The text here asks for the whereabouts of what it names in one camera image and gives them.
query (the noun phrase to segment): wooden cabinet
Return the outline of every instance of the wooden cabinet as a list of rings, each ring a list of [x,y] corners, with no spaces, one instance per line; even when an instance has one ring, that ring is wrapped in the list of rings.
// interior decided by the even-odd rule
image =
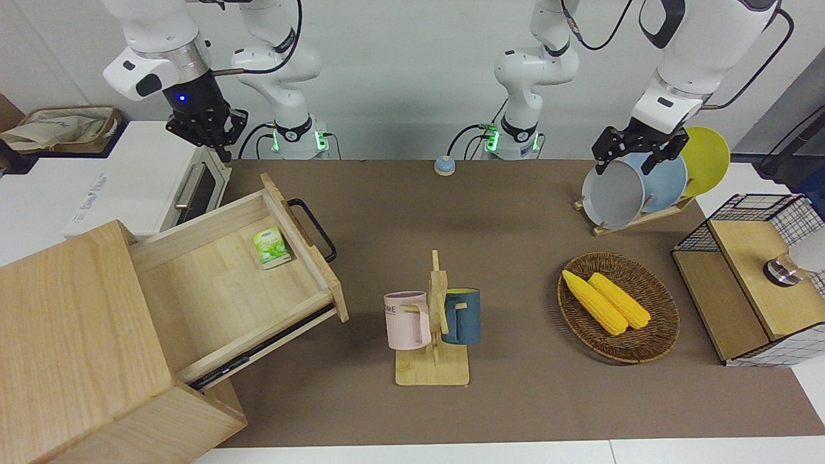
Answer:
[[[0,268],[0,457],[190,462],[242,429],[226,380],[321,321],[341,286],[265,188],[144,242],[111,222]],[[256,263],[280,226],[294,258]]]

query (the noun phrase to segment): woven basket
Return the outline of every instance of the woven basket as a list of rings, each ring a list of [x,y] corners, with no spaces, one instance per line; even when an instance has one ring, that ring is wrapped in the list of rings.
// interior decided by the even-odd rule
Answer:
[[[629,327],[621,335],[610,335],[590,316],[570,292],[564,279],[559,277],[558,297],[562,316],[573,333],[588,347],[602,356],[630,364],[658,359],[671,350],[679,337],[679,313],[670,292],[649,270],[633,259],[607,252],[583,254],[564,269],[585,280],[594,272],[601,272],[627,291],[651,316],[648,325],[642,329]]]

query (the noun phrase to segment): yellow plate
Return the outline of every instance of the yellow plate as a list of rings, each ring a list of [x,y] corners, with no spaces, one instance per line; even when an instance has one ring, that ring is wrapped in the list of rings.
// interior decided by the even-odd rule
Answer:
[[[690,136],[681,156],[687,165],[687,184],[684,196],[707,192],[720,182],[730,165],[730,148],[719,132],[708,127],[688,127]]]

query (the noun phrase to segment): blue mug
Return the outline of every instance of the blue mug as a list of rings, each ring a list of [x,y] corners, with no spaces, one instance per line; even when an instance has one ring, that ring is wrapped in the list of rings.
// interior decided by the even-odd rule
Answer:
[[[444,301],[448,334],[441,340],[455,345],[481,341],[481,294],[478,288],[449,288]]]

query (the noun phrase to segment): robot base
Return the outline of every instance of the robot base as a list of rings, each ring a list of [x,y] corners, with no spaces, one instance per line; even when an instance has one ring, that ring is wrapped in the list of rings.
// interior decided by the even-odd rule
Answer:
[[[484,151],[479,159],[504,159],[506,161],[517,161],[520,159],[536,159],[539,155],[539,134],[534,134],[527,142],[517,144],[515,141],[505,140],[500,137],[495,151],[490,151],[484,145]]]
[[[298,142],[289,142],[278,132],[274,132],[276,144],[269,150],[261,152],[261,159],[329,159],[328,142],[321,136],[319,148],[318,136],[327,131],[327,125],[315,121],[313,128],[309,130]]]

